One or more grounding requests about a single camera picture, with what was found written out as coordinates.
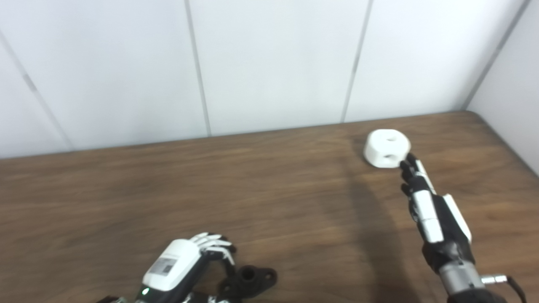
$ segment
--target white cylindrical block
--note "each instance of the white cylindrical block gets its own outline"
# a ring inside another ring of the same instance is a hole
[[[410,140],[394,129],[377,129],[367,137],[363,155],[375,167],[395,168],[410,152]]]

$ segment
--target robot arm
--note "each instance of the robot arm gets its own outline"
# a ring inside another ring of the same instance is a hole
[[[480,276],[472,255],[472,234],[451,195],[436,194],[421,161],[408,154],[400,163],[404,184],[401,189],[417,222],[423,256],[438,274],[449,295],[449,303],[506,303],[486,289],[486,284],[509,283],[526,303],[524,292],[505,275]]]

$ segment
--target black cable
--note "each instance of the black cable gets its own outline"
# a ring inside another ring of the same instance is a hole
[[[507,276],[507,284],[509,284],[515,290],[516,294],[519,295],[522,303],[527,303],[526,294],[524,293],[522,288],[518,285],[518,283],[515,281],[515,279],[513,279],[513,277]]]

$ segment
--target wooden table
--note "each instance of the wooden table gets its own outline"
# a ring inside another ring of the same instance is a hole
[[[512,274],[538,301],[539,178],[456,112],[2,160],[3,302],[132,299],[171,240],[202,231],[228,236],[239,265],[278,271],[251,302],[445,302],[399,170],[363,160],[377,128],[406,134],[454,196],[479,271]],[[197,288],[223,275],[215,264]]]

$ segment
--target label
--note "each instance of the label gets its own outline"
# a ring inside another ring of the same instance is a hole
[[[174,264],[176,264],[176,261],[178,261],[178,259],[159,258],[151,266],[148,272],[166,277],[170,273],[170,270],[172,270]]]

